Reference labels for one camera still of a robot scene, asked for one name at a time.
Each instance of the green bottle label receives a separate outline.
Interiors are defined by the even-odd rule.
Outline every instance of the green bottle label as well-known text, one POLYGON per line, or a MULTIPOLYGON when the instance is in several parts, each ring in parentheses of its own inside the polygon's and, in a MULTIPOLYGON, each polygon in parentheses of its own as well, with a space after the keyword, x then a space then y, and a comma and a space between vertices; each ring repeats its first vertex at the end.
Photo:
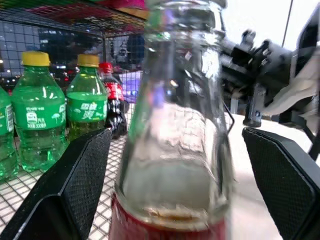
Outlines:
POLYGON ((12 105, 0 108, 0 135, 11 132, 14 129, 14 115, 12 105))
POLYGON ((66 122, 64 102, 45 106, 13 103, 14 123, 24 130, 44 130, 59 127, 66 122))
POLYGON ((75 99, 68 96, 67 116, 73 122, 95 122, 107 118, 107 100, 75 99))

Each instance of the green plastic bottle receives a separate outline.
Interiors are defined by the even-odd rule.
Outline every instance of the green plastic bottle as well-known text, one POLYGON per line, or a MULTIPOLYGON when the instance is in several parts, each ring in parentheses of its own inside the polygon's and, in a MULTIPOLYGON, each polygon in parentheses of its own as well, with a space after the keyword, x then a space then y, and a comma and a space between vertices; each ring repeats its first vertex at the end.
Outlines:
POLYGON ((96 55, 78 55, 79 73, 66 90, 69 141, 105 127, 108 94, 98 75, 96 55))
POLYGON ((11 96, 19 159, 27 172, 46 171, 68 146, 65 96, 50 75, 47 53, 23 52, 22 64, 24 73, 11 96))
POLYGON ((0 87, 0 181, 18 173, 14 143, 14 115, 9 95, 0 87))

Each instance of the red label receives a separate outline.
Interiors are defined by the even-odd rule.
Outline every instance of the red label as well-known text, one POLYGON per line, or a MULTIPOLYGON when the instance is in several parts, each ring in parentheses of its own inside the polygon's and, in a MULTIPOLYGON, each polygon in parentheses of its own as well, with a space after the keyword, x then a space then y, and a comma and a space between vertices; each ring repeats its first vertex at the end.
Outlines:
POLYGON ((202 231, 159 229, 125 212, 114 194, 109 240, 226 240, 226 225, 222 220, 202 231))
POLYGON ((106 82, 104 86, 108 90, 108 99, 124 100, 124 94, 120 84, 116 82, 106 82))

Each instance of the red bottle cap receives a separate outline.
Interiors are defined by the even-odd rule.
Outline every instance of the red bottle cap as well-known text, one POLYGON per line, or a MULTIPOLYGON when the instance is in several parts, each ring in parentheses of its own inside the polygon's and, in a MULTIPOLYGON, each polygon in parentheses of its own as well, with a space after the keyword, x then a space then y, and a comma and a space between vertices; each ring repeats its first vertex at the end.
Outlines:
POLYGON ((110 62, 102 62, 99 64, 99 68, 104 72, 105 74, 110 74, 113 72, 113 67, 110 62))

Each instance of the soda bottle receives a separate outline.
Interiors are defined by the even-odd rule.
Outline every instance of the soda bottle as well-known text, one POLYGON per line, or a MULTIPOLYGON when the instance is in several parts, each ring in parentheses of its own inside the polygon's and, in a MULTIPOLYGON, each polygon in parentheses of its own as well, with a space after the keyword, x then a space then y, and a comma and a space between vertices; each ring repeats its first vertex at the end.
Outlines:
POLYGON ((112 137, 118 139, 127 133, 127 120, 124 113, 122 84, 112 76, 113 67, 109 62, 99 64, 100 78, 108 91, 106 128, 111 128, 112 137))
POLYGON ((220 83, 223 0, 151 0, 109 240, 227 240, 233 168, 220 83))
POLYGON ((47 53, 23 52, 22 64, 24 73, 11 97, 19 158, 27 172, 46 171, 68 146, 65 96, 50 75, 47 53))
POLYGON ((99 57, 78 55, 79 73, 66 90, 69 140, 102 129, 107 118, 107 90, 98 75, 99 57))
POLYGON ((0 181, 17 175, 14 143, 14 115, 9 95, 0 86, 0 181))

